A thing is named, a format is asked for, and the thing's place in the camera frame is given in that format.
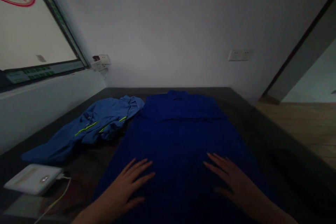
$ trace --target white cable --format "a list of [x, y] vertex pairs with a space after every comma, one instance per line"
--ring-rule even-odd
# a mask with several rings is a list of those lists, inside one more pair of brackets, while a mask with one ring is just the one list
[[69, 188], [69, 185], [70, 185], [70, 182], [71, 182], [71, 178], [70, 177], [65, 177], [65, 176], [62, 176], [63, 179], [69, 179], [69, 182], [68, 182], [68, 185], [66, 186], [66, 189], [64, 191], [64, 193], [61, 195], [61, 197], [59, 197], [56, 201], [54, 201], [54, 203], [52, 203], [50, 206], [47, 207], [47, 209], [45, 210], [45, 212], [34, 222], [34, 224], [36, 224], [37, 222], [39, 222], [42, 217], [54, 206], [56, 205], [56, 203], [61, 199], [63, 198], [63, 196], [65, 195], [65, 193], [67, 192], [68, 188]]

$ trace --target window frame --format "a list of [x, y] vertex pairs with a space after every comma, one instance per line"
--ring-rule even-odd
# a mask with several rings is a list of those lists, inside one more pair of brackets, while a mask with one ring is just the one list
[[[24, 68], [6, 69], [4, 71], [0, 70], [0, 78], [2, 79], [0, 93], [21, 86], [29, 85], [31, 83], [39, 82], [44, 79], [68, 75], [90, 68], [84, 54], [82, 53], [82, 50], [80, 49], [80, 46], [78, 45], [78, 42], [75, 39], [74, 33], [72, 32], [70, 25], [66, 21], [66, 18], [64, 17], [64, 14], [62, 13], [56, 0], [43, 1], [48, 7], [51, 15], [53, 16], [55, 22], [60, 28], [63, 36], [67, 40], [77, 59]], [[32, 74], [33, 71], [40, 71], [41, 73]]]

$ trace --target collar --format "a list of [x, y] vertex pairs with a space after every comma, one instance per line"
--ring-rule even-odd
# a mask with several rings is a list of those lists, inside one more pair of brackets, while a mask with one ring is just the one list
[[185, 100], [189, 96], [189, 94], [187, 91], [169, 90], [167, 96], [171, 100], [177, 100], [177, 99]]

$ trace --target light blue jacket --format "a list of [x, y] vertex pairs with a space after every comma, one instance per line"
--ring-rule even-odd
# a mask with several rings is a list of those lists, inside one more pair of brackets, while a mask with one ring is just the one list
[[107, 98], [93, 103], [80, 117], [64, 125], [47, 143], [22, 155], [22, 160], [55, 164], [68, 158], [75, 144], [93, 144], [98, 138], [111, 140], [125, 121], [134, 116], [144, 102], [135, 96], [120, 100]]

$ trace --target charging cable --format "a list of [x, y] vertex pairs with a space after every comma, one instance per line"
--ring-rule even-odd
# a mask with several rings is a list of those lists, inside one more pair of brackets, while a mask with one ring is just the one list
[[64, 195], [66, 194], [66, 192], [67, 192], [67, 190], [68, 190], [68, 188], [69, 188], [69, 185], [70, 185], [70, 182], [71, 182], [71, 178], [70, 177], [65, 177], [64, 176], [64, 173], [61, 173], [61, 174], [59, 174], [57, 177], [56, 177], [56, 179], [68, 179], [69, 180], [69, 182], [68, 182], [68, 185], [66, 186], [66, 189], [65, 189], [65, 191], [64, 191], [64, 193], [61, 195], [61, 197], [59, 197], [57, 200], [55, 200], [50, 206], [48, 206], [47, 208], [46, 208], [46, 210], [44, 211], [44, 213], [34, 222], [34, 224], [36, 224], [37, 222], [39, 222], [41, 219], [42, 219], [42, 217], [44, 216], [44, 215], [46, 215], [46, 213], [54, 206], [54, 205], [56, 205], [56, 203], [58, 202], [58, 201], [60, 201], [60, 199], [62, 199], [63, 197], [64, 197]]

